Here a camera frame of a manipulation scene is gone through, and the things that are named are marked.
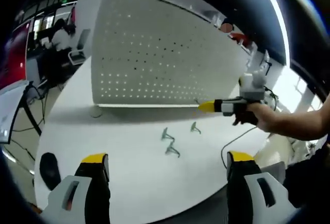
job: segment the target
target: human hand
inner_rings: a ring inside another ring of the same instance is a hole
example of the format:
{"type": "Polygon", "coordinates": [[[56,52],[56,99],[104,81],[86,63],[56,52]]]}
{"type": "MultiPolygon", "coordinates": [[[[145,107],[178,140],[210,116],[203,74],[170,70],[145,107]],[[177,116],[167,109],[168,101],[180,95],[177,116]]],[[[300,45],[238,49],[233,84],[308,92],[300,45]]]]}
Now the human hand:
{"type": "MultiPolygon", "coordinates": [[[[257,119],[257,127],[265,132],[271,132],[272,127],[275,126],[278,114],[274,112],[267,105],[263,105],[260,103],[249,104],[246,109],[247,112],[252,112],[257,119]]],[[[249,119],[241,118],[240,114],[236,114],[236,120],[233,125],[237,125],[239,123],[251,123],[249,119]]]]}

